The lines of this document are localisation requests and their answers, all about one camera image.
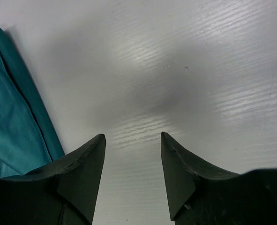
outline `teal fabric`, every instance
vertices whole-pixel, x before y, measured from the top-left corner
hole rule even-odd
[[[63,148],[39,92],[14,44],[0,28],[0,54],[11,80],[25,99],[41,130],[52,161],[64,156]]]
[[[0,56],[0,177],[25,174],[51,161],[32,113]]]

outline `corrugated plastic surface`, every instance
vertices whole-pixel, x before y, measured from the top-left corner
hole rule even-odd
[[[160,132],[277,167],[277,1],[1,0],[66,152],[107,138],[95,225],[169,225]]]

